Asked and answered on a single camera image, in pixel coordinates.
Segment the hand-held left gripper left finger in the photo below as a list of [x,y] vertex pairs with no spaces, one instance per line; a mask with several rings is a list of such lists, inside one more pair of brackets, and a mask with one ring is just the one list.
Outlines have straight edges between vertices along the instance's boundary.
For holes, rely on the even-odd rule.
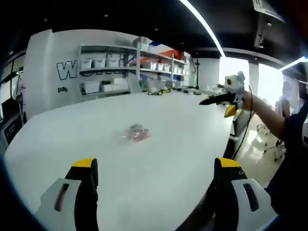
[[43,193],[35,217],[47,231],[97,231],[97,187],[97,159],[78,160]]

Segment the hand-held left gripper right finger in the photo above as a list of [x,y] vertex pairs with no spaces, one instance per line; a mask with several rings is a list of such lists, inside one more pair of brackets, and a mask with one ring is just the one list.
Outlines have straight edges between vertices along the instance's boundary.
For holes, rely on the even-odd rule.
[[265,231],[277,217],[267,191],[223,157],[215,159],[202,209],[203,231]]

